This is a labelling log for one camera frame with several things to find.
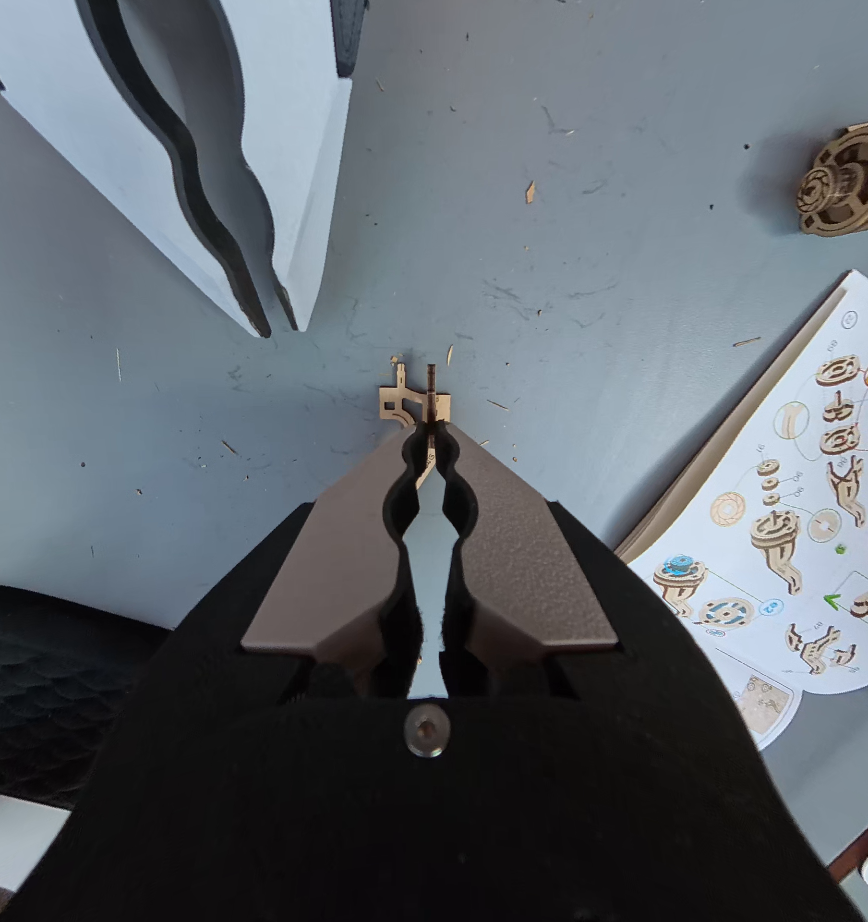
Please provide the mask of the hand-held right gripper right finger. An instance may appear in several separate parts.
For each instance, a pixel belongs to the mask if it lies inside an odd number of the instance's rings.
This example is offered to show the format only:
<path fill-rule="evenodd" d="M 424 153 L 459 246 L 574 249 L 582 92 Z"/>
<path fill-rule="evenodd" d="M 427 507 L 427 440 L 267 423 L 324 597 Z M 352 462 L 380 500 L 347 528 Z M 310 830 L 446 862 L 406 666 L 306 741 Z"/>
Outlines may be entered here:
<path fill-rule="evenodd" d="M 614 649 L 549 502 L 454 424 L 432 432 L 442 511 L 456 531 L 441 631 L 447 693 L 486 695 L 518 667 Z"/>

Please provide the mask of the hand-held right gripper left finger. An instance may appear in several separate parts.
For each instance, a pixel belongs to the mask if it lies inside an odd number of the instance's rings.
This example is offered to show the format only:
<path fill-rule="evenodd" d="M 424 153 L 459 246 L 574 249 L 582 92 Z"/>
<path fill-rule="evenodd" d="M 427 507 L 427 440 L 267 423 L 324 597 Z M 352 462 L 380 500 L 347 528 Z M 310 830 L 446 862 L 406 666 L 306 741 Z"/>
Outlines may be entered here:
<path fill-rule="evenodd" d="M 404 536 L 417 517 L 425 426 L 396 433 L 314 502 L 241 640 L 248 652 L 346 669 L 405 697 L 423 627 Z"/>

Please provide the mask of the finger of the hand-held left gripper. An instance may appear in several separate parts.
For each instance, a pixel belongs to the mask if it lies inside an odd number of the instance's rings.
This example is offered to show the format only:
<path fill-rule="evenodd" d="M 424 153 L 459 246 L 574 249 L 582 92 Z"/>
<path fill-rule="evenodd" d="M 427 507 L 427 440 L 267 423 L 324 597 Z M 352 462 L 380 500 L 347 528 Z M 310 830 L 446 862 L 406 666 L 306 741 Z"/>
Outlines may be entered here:
<path fill-rule="evenodd" d="M 304 330 L 325 272 L 352 76 L 340 78 L 331 1 L 221 2 L 241 84 L 241 154 L 267 210 L 272 281 Z"/>
<path fill-rule="evenodd" d="M 141 62 L 120 2 L 0 1 L 0 93 L 216 306 L 271 336 L 193 135 Z"/>

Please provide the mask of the curved wooden model part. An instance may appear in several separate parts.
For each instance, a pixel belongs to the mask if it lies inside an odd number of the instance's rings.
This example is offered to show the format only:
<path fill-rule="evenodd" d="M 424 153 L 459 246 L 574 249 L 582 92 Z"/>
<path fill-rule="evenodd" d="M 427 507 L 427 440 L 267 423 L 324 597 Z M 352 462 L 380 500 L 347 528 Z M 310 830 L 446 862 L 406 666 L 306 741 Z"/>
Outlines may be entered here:
<path fill-rule="evenodd" d="M 401 356 L 394 356 L 392 364 L 394 366 L 395 382 L 392 386 L 381 386 L 379 389 L 379 409 L 381 420 L 398 421 L 404 428 L 410 428 L 417 424 L 416 416 L 406 404 L 417 405 L 420 409 L 421 421 L 428 421 L 428 393 L 417 391 L 410 388 L 407 384 L 407 374 L 405 363 L 401 361 Z M 451 396 L 448 394 L 435 394 L 435 408 L 437 421 L 445 423 L 451 422 Z M 436 447 L 433 435 L 428 436 L 428 446 L 426 455 L 426 466 L 417 476 L 416 488 L 420 490 L 429 474 L 436 467 Z"/>

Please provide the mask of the open instruction booklet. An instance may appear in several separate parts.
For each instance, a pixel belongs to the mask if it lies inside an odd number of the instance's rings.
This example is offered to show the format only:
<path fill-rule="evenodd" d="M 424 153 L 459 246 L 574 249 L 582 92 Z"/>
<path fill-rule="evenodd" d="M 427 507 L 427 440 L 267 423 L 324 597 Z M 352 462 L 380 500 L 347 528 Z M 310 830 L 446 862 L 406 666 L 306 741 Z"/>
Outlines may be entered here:
<path fill-rule="evenodd" d="M 616 554 L 762 750 L 868 686 L 868 279 L 849 272 Z"/>

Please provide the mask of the black quilted wrist rest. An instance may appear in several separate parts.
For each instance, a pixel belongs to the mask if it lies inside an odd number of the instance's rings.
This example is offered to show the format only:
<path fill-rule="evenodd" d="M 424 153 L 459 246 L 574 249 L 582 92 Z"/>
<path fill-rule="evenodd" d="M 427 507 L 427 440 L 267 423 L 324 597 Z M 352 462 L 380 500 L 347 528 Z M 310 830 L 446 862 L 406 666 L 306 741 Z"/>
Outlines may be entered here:
<path fill-rule="evenodd" d="M 166 628 L 0 585 L 0 795 L 71 811 Z"/>

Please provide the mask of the round wooden gear assembly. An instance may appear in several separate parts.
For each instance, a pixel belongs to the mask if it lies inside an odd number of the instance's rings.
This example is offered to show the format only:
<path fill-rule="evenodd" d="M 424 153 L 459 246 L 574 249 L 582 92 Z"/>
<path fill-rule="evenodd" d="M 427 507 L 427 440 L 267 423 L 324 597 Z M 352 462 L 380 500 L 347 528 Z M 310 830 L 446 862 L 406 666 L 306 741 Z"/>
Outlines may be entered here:
<path fill-rule="evenodd" d="M 820 150 L 799 185 L 796 209 L 805 234 L 868 231 L 868 122 L 847 127 Z"/>

